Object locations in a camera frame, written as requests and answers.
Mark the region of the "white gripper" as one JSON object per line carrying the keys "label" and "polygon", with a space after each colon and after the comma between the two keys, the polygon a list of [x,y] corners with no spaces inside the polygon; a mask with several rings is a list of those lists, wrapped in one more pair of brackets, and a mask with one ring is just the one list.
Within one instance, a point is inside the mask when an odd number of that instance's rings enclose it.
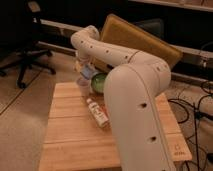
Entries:
{"label": "white gripper", "polygon": [[74,65],[74,70],[80,74],[82,67],[92,62],[92,57],[89,55],[85,55],[80,51],[76,51],[75,55],[76,55],[76,62]]}

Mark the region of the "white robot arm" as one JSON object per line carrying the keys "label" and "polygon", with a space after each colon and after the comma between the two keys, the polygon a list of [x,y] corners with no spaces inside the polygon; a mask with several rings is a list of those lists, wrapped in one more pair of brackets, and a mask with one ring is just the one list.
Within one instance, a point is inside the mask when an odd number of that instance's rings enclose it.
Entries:
{"label": "white robot arm", "polygon": [[155,103],[171,80],[167,62],[104,43],[93,26],[74,33],[71,43],[82,57],[96,57],[113,67],[104,83],[104,102],[122,171],[176,171]]}

